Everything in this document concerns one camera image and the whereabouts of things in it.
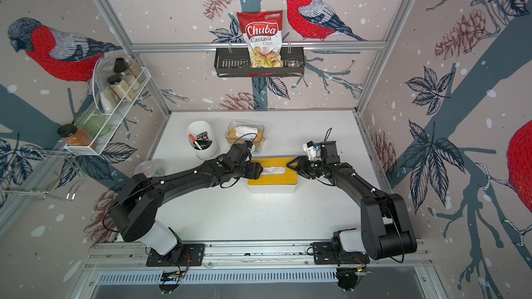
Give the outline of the yellow tissue box lid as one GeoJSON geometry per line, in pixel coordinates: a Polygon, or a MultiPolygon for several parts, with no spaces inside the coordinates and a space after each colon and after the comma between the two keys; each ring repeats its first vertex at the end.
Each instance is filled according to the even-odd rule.
{"type": "Polygon", "coordinates": [[[284,167],[286,169],[285,174],[282,175],[262,175],[259,179],[248,179],[247,184],[250,185],[295,185],[298,184],[298,174],[286,167],[289,161],[295,159],[294,157],[270,157],[262,159],[254,159],[256,163],[265,167],[284,167]]]}

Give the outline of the bamboo tissue box lid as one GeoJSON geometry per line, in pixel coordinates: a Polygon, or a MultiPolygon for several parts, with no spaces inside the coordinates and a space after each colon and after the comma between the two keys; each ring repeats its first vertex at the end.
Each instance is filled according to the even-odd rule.
{"type": "Polygon", "coordinates": [[[264,130],[248,127],[248,126],[237,126],[233,129],[230,129],[226,132],[226,140],[229,144],[235,143],[244,143],[245,141],[251,141],[255,148],[260,148],[263,138],[264,130]]]}

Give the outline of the white plastic tissue box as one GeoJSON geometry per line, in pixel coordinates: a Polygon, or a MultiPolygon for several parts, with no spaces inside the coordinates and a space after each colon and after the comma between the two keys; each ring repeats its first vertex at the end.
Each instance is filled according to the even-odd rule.
{"type": "Polygon", "coordinates": [[[271,195],[271,194],[293,194],[296,192],[297,185],[250,185],[247,189],[252,194],[271,195]]]}

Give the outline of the clear plastic tissue box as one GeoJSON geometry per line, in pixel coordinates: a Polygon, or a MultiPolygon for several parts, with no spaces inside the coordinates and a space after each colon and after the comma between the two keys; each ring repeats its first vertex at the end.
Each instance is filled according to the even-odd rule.
{"type": "Polygon", "coordinates": [[[248,123],[241,120],[233,120],[228,126],[225,138],[228,144],[251,142],[252,153],[260,154],[265,142],[265,126],[258,123],[248,123]]]}

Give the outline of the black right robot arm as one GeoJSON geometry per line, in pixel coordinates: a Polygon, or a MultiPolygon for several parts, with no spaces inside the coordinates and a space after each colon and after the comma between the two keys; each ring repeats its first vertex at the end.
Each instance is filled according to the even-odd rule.
{"type": "Polygon", "coordinates": [[[299,156],[286,166],[299,176],[318,180],[343,190],[359,207],[361,239],[373,260],[405,256],[417,251],[417,240],[404,199],[399,194],[378,190],[348,163],[342,162],[335,141],[307,143],[318,157],[299,156]]]}

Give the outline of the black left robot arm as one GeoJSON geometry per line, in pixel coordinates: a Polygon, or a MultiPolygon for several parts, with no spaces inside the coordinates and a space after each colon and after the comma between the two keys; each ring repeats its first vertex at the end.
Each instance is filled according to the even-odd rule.
{"type": "Polygon", "coordinates": [[[125,242],[142,242],[164,260],[177,263],[183,244],[179,236],[156,219],[165,203],[197,190],[223,187],[231,180],[259,179],[263,167],[252,161],[252,143],[233,144],[225,154],[198,167],[161,177],[136,174],[119,192],[107,216],[125,242]]]}

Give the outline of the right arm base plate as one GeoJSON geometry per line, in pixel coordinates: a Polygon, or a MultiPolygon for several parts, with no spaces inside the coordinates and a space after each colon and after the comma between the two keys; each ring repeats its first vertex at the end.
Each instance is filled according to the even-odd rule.
{"type": "Polygon", "coordinates": [[[316,265],[366,265],[370,263],[370,258],[365,252],[347,252],[343,249],[334,249],[330,242],[313,242],[310,245],[310,250],[316,265]]]}

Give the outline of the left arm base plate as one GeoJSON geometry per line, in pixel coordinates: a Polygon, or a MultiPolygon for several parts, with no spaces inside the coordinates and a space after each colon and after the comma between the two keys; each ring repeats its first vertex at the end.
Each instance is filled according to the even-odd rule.
{"type": "Polygon", "coordinates": [[[178,244],[164,256],[155,249],[148,253],[147,267],[199,267],[204,258],[205,244],[178,244]]]}

